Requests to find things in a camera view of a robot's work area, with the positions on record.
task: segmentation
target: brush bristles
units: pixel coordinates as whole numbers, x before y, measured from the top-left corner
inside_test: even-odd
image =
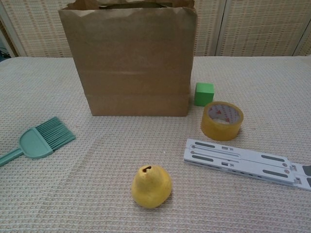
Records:
[[[37,126],[36,129],[52,150],[57,150],[75,139],[73,133],[57,117]]]

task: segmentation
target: table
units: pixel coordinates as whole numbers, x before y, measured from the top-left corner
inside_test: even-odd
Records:
[[[311,192],[183,162],[200,130],[196,82],[244,112],[222,144],[311,164],[311,57],[195,57],[187,117],[92,116],[71,58],[0,63],[0,154],[29,127],[58,116],[76,140],[54,154],[0,167],[2,232],[311,232]],[[130,187],[145,164],[163,166],[172,196],[135,204]]]

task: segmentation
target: teal brush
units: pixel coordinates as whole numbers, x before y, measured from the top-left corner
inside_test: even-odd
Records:
[[[31,159],[41,159],[75,139],[72,132],[57,118],[27,130],[19,139],[19,148],[0,158],[0,166],[26,155]]]

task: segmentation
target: brush handle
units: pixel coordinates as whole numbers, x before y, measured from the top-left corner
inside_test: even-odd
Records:
[[[12,161],[13,159],[16,159],[17,157],[23,154],[24,152],[20,148],[10,151],[9,153],[0,158],[0,166],[7,164],[8,162]]]

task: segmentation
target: packing tape roll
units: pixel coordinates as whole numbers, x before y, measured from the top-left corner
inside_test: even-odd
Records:
[[[216,141],[229,141],[238,135],[244,115],[235,105],[227,102],[211,102],[205,106],[201,122],[201,130]]]

